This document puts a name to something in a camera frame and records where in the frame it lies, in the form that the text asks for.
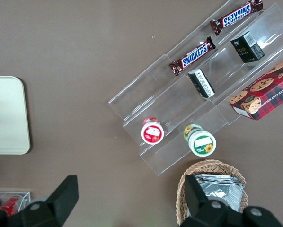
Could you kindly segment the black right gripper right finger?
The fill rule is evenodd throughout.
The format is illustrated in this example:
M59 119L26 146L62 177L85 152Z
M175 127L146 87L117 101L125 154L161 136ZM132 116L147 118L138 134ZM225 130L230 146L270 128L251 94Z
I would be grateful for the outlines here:
M193 175L185 176L185 199L191 216L183 227L224 227L227 206L217 200L209 200Z

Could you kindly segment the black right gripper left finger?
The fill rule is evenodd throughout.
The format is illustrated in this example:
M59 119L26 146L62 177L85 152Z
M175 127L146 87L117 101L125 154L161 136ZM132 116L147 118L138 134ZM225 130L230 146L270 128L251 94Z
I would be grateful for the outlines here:
M79 199L78 178L67 176L46 199L7 218L8 227L62 227Z

